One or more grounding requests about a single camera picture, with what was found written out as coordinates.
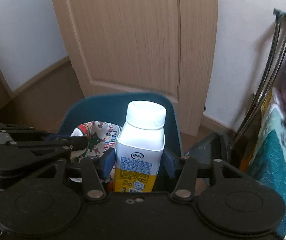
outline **baseboard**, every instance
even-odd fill
[[[202,116],[201,125],[208,128],[208,129],[211,129],[213,131],[225,132],[228,135],[235,134],[235,131],[233,129],[222,124],[219,120],[217,120],[213,117],[209,117],[205,114],[203,114],[203,116]]]
[[[58,62],[55,62],[53,65],[47,67],[46,69],[42,70],[41,72],[39,72],[38,74],[33,76],[31,79],[27,80],[24,84],[22,84],[15,91],[13,91],[14,96],[17,97],[25,89],[29,88],[34,83],[36,83],[37,81],[41,80],[42,78],[44,78],[45,76],[47,76],[48,74],[50,74],[51,72],[53,72],[54,70],[56,70],[57,68],[59,68],[60,66],[62,66],[64,64],[66,64],[69,61],[70,61],[70,58],[67,56],[65,58],[62,58]]]
[[[66,59],[42,71],[16,94],[0,110],[0,123],[50,132],[57,132],[68,109],[84,98],[73,66]]]

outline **wooden floor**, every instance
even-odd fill
[[[30,125],[57,132],[67,110],[82,98],[83,92],[68,61],[5,105],[0,110],[0,123]]]
[[[212,130],[201,125],[197,133],[197,136],[181,133],[183,152],[184,153],[187,152],[196,142],[202,140],[212,132],[213,132]]]

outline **metal rod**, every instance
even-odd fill
[[[280,36],[280,30],[281,30],[281,23],[282,23],[282,19],[283,19],[283,15],[281,17],[276,17],[276,20],[275,20],[275,30],[274,30],[274,36],[273,36],[273,41],[272,41],[272,46],[271,46],[271,50],[270,50],[270,54],[268,55],[268,59],[267,59],[267,63],[266,63],[266,67],[265,67],[265,70],[264,70],[264,73],[263,73],[263,76],[262,76],[262,79],[261,79],[261,82],[260,82],[260,85],[259,85],[259,88],[251,102],[251,105],[249,107],[249,109],[247,110],[246,112],[246,115],[242,121],[242,124],[240,125],[238,131],[236,134],[238,134],[238,132],[241,130],[241,128],[244,126],[244,124],[246,123],[246,121],[248,120],[248,118],[250,117],[254,107],[256,106],[256,104],[258,103],[259,101],[259,98],[261,97],[262,95],[262,91],[263,91],[263,88],[264,88],[264,85],[266,83],[266,80],[267,80],[267,77],[268,77],[268,74],[271,70],[271,66],[272,66],[272,63],[273,63],[273,60],[274,60],[274,56],[275,56],[275,52],[276,52],[276,47],[277,47],[277,43],[278,43],[278,40],[279,40],[279,36]]]
[[[231,150],[233,149],[233,147],[235,146],[235,144],[238,142],[238,140],[242,137],[242,135],[244,134],[244,132],[247,130],[247,128],[250,126],[251,122],[253,122],[255,115],[257,114],[258,110],[260,109],[260,107],[262,106],[264,100],[266,99],[267,93],[269,92],[269,90],[272,88],[273,83],[277,77],[277,74],[280,71],[282,62],[284,60],[286,54],[286,35],[284,38],[284,42],[282,44],[282,48],[279,54],[279,57],[277,59],[275,68],[272,72],[272,75],[267,83],[267,85],[265,86],[264,90],[262,91],[259,100],[257,102],[257,104],[255,104],[253,111],[249,114],[248,119],[244,122],[244,125],[241,126],[237,133],[235,134],[232,142],[230,143],[229,147],[228,147],[228,152],[230,153]]]

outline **chair backrest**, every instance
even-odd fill
[[[181,138],[173,105],[166,97],[155,93],[120,93],[84,98],[66,113],[58,134],[71,134],[77,126],[90,121],[109,122],[123,126],[127,106],[136,100],[151,101],[165,107],[165,147],[177,156],[181,156]]]

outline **metal rivet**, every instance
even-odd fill
[[[89,196],[90,198],[100,198],[103,195],[104,193],[98,189],[93,189],[87,192],[87,196]]]
[[[175,195],[181,198],[187,198],[192,195],[192,193],[187,189],[179,189],[175,192]]]
[[[137,197],[137,198],[135,199],[135,201],[136,201],[136,202],[143,202],[144,199],[143,199],[142,197]]]
[[[125,202],[127,204],[134,204],[135,203],[135,201],[133,199],[127,199]]]

